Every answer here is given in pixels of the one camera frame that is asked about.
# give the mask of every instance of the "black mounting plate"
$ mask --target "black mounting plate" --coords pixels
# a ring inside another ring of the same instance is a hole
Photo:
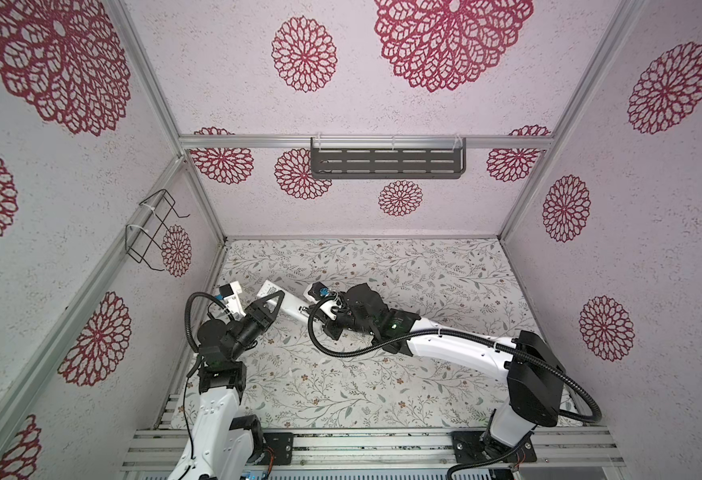
[[[477,463],[489,460],[481,449],[481,435],[484,430],[473,430],[470,432],[452,432],[452,449],[455,450],[455,461],[457,463]],[[532,447],[532,442],[526,442],[525,445],[519,448],[519,451],[512,456],[503,459],[502,463],[532,463],[537,462],[538,456]]]
[[[293,438],[294,433],[270,433],[264,432],[266,446],[271,447],[277,456],[273,459],[273,465],[290,465],[293,462]],[[271,462],[271,456],[266,451],[266,455],[255,465],[267,466]]]

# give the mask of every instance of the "robotic arm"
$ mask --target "robotic arm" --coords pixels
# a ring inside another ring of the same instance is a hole
[[[199,370],[200,411],[183,456],[168,480],[234,480],[246,463],[256,462],[267,451],[263,430],[256,416],[236,417],[245,387],[246,367],[236,361],[254,347],[256,338],[271,326],[279,312],[308,325],[309,336],[321,352],[349,358],[382,348],[392,354],[430,356],[479,370],[496,381],[506,381],[509,399],[490,418],[477,446],[486,462],[452,467],[448,477],[462,468],[479,467],[512,456],[536,426],[556,426],[558,416],[582,422],[598,422],[602,414],[585,390],[565,374],[565,369],[535,333],[522,331],[518,338],[490,337],[451,329],[413,312],[390,309],[380,294],[366,283],[337,292],[317,282],[303,293],[306,300],[267,281],[258,299],[242,309],[238,282],[221,287],[221,294],[193,293],[186,304],[186,334]],[[191,303],[197,296],[215,302],[229,322],[212,316],[197,332],[200,345],[191,335]],[[372,345],[355,352],[335,352],[321,345],[313,322],[332,338],[344,330],[371,335]],[[567,384],[584,398],[590,416],[559,410],[562,387]]]

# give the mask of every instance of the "wire rack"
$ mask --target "wire rack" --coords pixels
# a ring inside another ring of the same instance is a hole
[[[165,214],[159,215],[156,211],[159,210],[164,204],[169,206],[169,208],[167,209]],[[138,264],[146,264],[148,265],[148,268],[152,270],[155,270],[157,272],[164,272],[164,268],[156,268],[152,266],[148,262],[146,254],[151,248],[151,245],[156,245],[156,247],[159,250],[163,250],[161,245],[159,245],[156,242],[156,236],[162,231],[163,228],[165,231],[169,231],[170,227],[166,225],[166,218],[170,216],[170,213],[175,214],[177,218],[187,218],[188,216],[191,216],[191,214],[178,214],[177,210],[175,210],[175,199],[173,198],[172,194],[170,194],[170,192],[164,188],[161,190],[157,190],[153,194],[146,197],[143,201],[139,203],[139,206],[146,207],[151,211],[151,214],[143,223],[143,225],[128,224],[124,226],[124,250],[126,251],[126,254],[129,255],[132,258],[132,260],[135,260]],[[154,231],[153,234],[146,229],[146,225],[148,225],[148,222],[151,218],[156,218],[159,220],[159,225],[156,226],[156,231]],[[137,231],[137,235],[130,242],[130,236],[135,231]],[[137,244],[137,242],[143,236],[148,238],[149,241],[146,247],[141,252],[139,250],[136,250],[134,247],[135,244]]]

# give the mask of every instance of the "floral tablecloth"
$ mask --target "floral tablecloth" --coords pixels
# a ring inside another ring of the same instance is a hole
[[[538,332],[509,262],[496,240],[240,240],[231,243],[219,284],[239,280],[244,305],[265,280],[301,296],[321,280],[338,290],[368,283],[393,308],[494,336]],[[334,350],[369,344],[346,332]],[[241,358],[247,365],[243,414],[265,427],[477,427],[508,396],[504,382],[443,360],[378,350],[335,359],[311,344],[305,324],[280,315]],[[186,410],[198,409],[197,379]],[[171,425],[185,428],[182,406]],[[565,392],[562,408],[572,410]],[[566,418],[560,422],[576,424]]]

